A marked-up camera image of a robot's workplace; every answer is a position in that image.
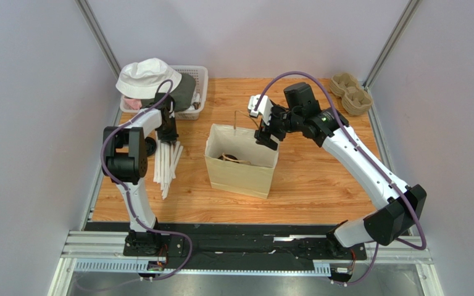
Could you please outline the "white straws bundle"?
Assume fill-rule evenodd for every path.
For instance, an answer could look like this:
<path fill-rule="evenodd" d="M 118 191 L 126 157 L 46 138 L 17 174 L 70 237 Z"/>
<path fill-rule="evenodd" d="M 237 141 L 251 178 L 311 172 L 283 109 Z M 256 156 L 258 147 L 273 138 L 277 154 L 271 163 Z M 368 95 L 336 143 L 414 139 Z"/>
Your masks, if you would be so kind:
<path fill-rule="evenodd" d="M 167 198 L 171 183 L 177 177 L 176 169 L 182 152 L 183 146 L 180 141 L 174 144 L 157 141 L 153 181 L 160 186 L 163 200 Z"/>

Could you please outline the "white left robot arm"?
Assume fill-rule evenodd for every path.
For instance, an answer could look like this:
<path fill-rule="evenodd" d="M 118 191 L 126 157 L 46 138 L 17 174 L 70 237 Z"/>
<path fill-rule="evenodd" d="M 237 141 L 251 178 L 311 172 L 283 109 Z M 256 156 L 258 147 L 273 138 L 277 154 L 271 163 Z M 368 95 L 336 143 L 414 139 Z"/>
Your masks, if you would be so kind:
<path fill-rule="evenodd" d="M 148 249 L 151 254 L 162 248 L 162 231 L 145 190 L 146 138 L 155 131 L 157 139 L 169 146 L 178 139 L 175 100 L 162 92 L 156 94 L 155 100 L 123 125 L 106 127 L 100 152 L 103 173 L 117 185 L 127 204 L 130 230 L 126 246 Z"/>

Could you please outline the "aluminium frame rail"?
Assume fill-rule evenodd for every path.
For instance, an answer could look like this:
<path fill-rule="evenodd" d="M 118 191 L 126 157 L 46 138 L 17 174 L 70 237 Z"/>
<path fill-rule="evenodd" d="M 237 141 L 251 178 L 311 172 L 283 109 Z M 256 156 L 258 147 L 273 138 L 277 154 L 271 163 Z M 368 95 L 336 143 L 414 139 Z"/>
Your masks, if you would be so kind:
<path fill-rule="evenodd" d="M 105 231 L 70 231 L 62 249 L 61 258 L 97 259 L 97 260 L 131 260 L 157 262 L 164 257 L 126 257 L 123 255 L 125 232 Z M 376 255 L 376 263 L 432 265 L 430 251 L 416 250 L 400 242 L 381 246 Z"/>

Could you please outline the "white bucket hat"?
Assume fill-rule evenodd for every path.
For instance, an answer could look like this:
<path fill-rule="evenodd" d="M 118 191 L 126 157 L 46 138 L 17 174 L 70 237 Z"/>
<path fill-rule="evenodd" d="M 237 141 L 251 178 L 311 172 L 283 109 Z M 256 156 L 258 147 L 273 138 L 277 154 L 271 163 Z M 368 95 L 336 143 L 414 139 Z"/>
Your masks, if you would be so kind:
<path fill-rule="evenodd" d="M 119 74 L 115 87 L 126 97 L 132 99 L 153 99 L 159 86 L 165 81 L 160 91 L 173 91 L 181 82 L 181 73 L 158 58 L 133 62 L 124 66 Z"/>

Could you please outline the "kraft paper bag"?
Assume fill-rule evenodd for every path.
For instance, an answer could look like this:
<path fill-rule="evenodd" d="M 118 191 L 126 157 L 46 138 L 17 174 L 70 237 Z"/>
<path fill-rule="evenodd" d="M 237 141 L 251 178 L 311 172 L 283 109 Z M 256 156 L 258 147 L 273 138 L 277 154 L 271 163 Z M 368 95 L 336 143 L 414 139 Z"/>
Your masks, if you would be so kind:
<path fill-rule="evenodd" d="M 206 141 L 204 158 L 212 188 L 267 199 L 278 163 L 279 150 L 256 144 L 255 129 L 237 125 L 241 111 L 235 111 L 232 125 L 213 124 Z M 239 162 L 219 160 L 222 154 Z"/>

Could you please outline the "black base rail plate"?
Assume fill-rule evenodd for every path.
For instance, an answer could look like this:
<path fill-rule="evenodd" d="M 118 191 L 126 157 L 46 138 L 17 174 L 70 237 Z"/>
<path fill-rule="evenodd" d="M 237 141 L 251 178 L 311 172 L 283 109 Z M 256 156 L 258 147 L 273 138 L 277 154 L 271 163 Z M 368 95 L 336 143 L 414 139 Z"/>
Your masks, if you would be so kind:
<path fill-rule="evenodd" d="M 313 271 L 320 260 L 368 259 L 363 244 L 332 242 L 333 225 L 161 223 L 162 234 L 137 234 L 127 222 L 90 222 L 84 230 L 120 234 L 120 254 L 145 259 L 145 273 L 182 267 L 186 271 Z"/>

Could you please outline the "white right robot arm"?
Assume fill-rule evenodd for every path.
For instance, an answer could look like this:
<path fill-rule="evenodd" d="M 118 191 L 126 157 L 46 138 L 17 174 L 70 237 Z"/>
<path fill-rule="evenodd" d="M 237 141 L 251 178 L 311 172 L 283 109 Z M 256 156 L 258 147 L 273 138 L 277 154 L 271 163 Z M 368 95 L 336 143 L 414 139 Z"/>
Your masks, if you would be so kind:
<path fill-rule="evenodd" d="M 287 107 L 267 96 L 251 96 L 248 112 L 252 118 L 261 118 L 256 142 L 277 150 L 288 133 L 300 132 L 334 156 L 366 191 L 376 210 L 339 224 L 332 232 L 338 245 L 352 247 L 370 241 L 389 245 L 397 240 L 420 218 L 427 197 L 424 188 L 408 185 L 386 168 L 339 112 L 320 107 L 309 84 L 292 84 L 284 94 Z"/>

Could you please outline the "olive green cloth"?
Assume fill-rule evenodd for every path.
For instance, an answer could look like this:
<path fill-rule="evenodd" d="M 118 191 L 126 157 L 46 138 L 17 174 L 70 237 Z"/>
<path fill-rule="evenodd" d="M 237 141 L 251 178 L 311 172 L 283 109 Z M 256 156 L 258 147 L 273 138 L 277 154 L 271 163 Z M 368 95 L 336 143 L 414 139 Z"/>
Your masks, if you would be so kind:
<path fill-rule="evenodd" d="M 191 107 L 196 90 L 196 80 L 187 73 L 181 74 L 181 79 L 174 85 L 170 96 L 175 102 L 175 111 L 182 112 Z"/>

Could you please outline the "pink cloth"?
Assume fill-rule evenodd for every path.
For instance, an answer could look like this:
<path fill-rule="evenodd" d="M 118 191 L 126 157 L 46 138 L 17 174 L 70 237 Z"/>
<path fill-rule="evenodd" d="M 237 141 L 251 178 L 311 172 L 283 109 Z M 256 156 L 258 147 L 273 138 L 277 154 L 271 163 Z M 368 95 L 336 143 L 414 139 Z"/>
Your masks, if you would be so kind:
<path fill-rule="evenodd" d="M 142 102 L 140 99 L 124 97 L 123 101 L 126 105 L 126 108 L 129 110 L 139 110 L 142 107 Z"/>

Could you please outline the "white plastic basket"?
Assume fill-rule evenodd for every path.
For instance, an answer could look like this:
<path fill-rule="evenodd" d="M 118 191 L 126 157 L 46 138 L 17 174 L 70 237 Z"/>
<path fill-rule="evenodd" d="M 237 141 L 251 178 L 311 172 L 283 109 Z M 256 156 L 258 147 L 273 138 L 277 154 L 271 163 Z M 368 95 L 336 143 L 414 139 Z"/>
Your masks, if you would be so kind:
<path fill-rule="evenodd" d="M 191 107 L 182 112 L 175 112 L 177 119 L 179 120 L 197 120 L 199 118 L 200 112 L 204 108 L 206 101 L 206 90 L 207 90 L 207 69 L 202 66 L 171 66 L 174 70 L 179 73 L 187 73 L 191 75 L 196 80 L 196 90 L 193 96 Z M 166 92 L 161 92 L 160 88 L 164 83 L 171 83 L 170 80 L 165 80 L 157 89 L 155 93 L 155 98 L 153 99 L 140 99 L 142 102 L 142 107 L 149 107 L 152 103 L 157 102 L 158 95 L 164 95 Z M 138 110 L 129 110 L 126 108 L 126 105 L 123 101 L 123 98 L 126 97 L 121 94 L 121 103 L 120 108 L 123 112 L 136 113 Z"/>

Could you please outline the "stack of pulp carriers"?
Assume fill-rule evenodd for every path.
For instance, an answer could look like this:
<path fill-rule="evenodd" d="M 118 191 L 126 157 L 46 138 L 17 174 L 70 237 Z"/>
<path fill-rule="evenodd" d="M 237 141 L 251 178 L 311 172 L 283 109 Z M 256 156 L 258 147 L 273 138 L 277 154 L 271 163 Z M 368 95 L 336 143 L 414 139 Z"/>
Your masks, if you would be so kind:
<path fill-rule="evenodd" d="M 350 73 L 334 75 L 330 80 L 332 93 L 341 99 L 346 112 L 352 116 L 367 113 L 373 105 L 373 98 Z"/>

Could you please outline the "black plastic cup lid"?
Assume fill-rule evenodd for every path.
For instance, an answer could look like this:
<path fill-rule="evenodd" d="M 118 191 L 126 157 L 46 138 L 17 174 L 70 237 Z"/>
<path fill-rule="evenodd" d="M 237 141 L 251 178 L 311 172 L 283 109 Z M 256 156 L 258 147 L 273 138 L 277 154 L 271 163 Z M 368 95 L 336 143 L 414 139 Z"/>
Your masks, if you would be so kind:
<path fill-rule="evenodd" d="M 223 161 L 239 162 L 239 160 L 235 156 L 229 154 L 222 154 L 218 157 L 218 159 Z"/>

